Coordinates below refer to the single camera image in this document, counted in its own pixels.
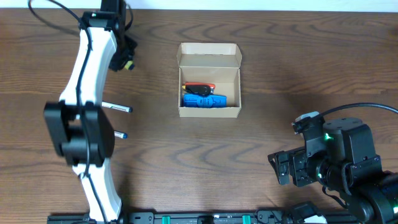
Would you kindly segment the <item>yellow highlighter with dark cap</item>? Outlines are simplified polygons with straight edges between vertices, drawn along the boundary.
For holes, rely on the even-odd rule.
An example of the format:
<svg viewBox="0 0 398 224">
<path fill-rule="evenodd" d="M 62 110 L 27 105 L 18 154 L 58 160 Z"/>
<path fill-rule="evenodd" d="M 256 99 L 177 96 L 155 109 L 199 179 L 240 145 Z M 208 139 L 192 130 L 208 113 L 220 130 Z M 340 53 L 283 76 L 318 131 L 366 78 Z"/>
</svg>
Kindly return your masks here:
<svg viewBox="0 0 398 224">
<path fill-rule="evenodd" d="M 133 70 L 134 67 L 135 67 L 135 64 L 134 64 L 134 62 L 133 62 L 132 60 L 128 61 L 128 62 L 125 64 L 125 66 L 124 66 L 124 68 L 125 68 L 126 70 Z"/>
</svg>

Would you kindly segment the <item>black and white marker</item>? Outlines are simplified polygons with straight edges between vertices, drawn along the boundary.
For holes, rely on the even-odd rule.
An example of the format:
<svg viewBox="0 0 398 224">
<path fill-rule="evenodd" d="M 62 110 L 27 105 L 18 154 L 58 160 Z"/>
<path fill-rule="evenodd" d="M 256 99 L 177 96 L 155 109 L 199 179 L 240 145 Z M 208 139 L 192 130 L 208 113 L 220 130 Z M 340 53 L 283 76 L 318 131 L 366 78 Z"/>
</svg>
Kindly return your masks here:
<svg viewBox="0 0 398 224">
<path fill-rule="evenodd" d="M 132 113 L 132 108 L 128 107 L 128 106 L 117 105 L 117 104 L 109 103 L 109 102 L 105 102 L 105 101 L 103 101 L 101 105 L 102 105 L 102 107 L 105 107 L 105 108 L 119 110 L 119 111 L 123 111 L 126 113 Z"/>
</svg>

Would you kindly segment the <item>blue plastic case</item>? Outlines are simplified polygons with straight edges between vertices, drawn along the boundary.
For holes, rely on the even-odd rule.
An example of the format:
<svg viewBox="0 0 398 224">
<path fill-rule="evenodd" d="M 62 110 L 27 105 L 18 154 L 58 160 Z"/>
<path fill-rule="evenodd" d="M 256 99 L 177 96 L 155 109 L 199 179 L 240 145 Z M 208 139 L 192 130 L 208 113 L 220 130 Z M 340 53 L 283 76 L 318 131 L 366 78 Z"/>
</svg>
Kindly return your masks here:
<svg viewBox="0 0 398 224">
<path fill-rule="evenodd" d="M 183 106 L 190 108 L 225 108 L 226 103 L 227 97 L 222 95 L 185 94 L 183 97 Z"/>
</svg>

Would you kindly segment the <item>black tape dispenser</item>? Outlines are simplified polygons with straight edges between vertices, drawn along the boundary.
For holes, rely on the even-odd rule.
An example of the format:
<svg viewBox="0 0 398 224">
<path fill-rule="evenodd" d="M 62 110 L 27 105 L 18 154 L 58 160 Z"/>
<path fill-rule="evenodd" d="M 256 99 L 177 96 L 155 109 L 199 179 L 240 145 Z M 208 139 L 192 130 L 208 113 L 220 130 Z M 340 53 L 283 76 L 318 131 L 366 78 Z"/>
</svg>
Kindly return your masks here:
<svg viewBox="0 0 398 224">
<path fill-rule="evenodd" d="M 200 95 L 200 96 L 208 96 L 212 94 L 212 90 L 206 86 L 188 86 L 186 88 L 182 87 L 189 94 Z"/>
</svg>

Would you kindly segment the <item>red stapler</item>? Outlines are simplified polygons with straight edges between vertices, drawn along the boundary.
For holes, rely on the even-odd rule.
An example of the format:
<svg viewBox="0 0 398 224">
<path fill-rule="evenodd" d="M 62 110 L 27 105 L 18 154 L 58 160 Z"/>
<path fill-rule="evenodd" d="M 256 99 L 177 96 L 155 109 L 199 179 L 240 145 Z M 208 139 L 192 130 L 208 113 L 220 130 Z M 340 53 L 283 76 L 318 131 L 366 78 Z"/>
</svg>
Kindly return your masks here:
<svg viewBox="0 0 398 224">
<path fill-rule="evenodd" d="M 186 83 L 183 84 L 183 87 L 186 88 L 188 86 L 203 86 L 203 85 L 208 86 L 211 90 L 214 90 L 216 88 L 215 84 L 202 83 L 202 82 L 186 82 Z"/>
</svg>

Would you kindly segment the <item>brown cardboard box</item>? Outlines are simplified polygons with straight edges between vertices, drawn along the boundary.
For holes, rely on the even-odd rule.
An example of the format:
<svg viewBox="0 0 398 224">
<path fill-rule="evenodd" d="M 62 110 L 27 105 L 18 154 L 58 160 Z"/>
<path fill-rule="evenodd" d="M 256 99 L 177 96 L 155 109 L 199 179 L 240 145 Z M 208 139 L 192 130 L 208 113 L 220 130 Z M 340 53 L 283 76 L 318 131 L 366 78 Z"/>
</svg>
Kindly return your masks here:
<svg viewBox="0 0 398 224">
<path fill-rule="evenodd" d="M 242 53 L 237 44 L 180 44 L 178 61 L 178 112 L 181 118 L 237 118 L 241 111 Z M 225 96 L 222 107 L 187 107 L 184 99 L 187 84 L 214 85 L 212 98 Z"/>
</svg>

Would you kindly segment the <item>blue and white marker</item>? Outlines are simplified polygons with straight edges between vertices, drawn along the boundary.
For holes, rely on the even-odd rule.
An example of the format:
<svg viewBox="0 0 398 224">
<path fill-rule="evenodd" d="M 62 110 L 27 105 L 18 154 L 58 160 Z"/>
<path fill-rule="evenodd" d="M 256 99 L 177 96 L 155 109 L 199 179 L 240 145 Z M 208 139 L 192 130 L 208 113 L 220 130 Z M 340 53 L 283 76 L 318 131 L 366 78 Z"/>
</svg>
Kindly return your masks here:
<svg viewBox="0 0 398 224">
<path fill-rule="evenodd" d="M 115 132 L 114 132 L 114 135 L 115 135 L 117 138 L 121 138 L 121 139 L 127 139 L 127 138 L 128 138 L 128 135 L 127 135 L 126 133 L 119 132 L 119 131 L 115 131 Z"/>
</svg>

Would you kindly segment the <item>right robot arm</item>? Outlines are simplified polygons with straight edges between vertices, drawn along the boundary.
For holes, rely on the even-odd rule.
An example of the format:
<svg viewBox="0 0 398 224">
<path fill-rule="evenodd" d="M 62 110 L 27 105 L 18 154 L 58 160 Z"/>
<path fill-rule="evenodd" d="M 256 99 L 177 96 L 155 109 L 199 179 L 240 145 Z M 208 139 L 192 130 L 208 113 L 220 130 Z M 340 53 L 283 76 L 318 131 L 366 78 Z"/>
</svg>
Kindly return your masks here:
<svg viewBox="0 0 398 224">
<path fill-rule="evenodd" d="M 280 185 L 314 182 L 363 223 L 397 223 L 397 174 L 383 170 L 370 127 L 358 118 L 305 118 L 304 146 L 268 156 Z"/>
</svg>

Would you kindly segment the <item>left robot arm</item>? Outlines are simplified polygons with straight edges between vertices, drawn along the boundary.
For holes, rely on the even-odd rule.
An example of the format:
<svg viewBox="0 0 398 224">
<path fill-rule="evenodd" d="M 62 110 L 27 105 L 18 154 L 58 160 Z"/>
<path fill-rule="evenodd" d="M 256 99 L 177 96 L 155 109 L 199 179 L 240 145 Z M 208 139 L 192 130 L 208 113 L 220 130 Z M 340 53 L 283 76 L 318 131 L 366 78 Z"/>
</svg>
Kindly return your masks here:
<svg viewBox="0 0 398 224">
<path fill-rule="evenodd" d="M 44 108 L 45 122 L 55 152 L 79 177 L 90 206 L 80 223 L 129 223 L 111 173 L 115 139 L 127 136 L 114 130 L 104 108 L 132 112 L 131 107 L 103 101 L 109 70 L 134 68 L 136 42 L 127 36 L 132 15 L 125 1 L 102 1 L 98 11 L 76 16 L 80 46 L 65 89 L 57 102 Z"/>
</svg>

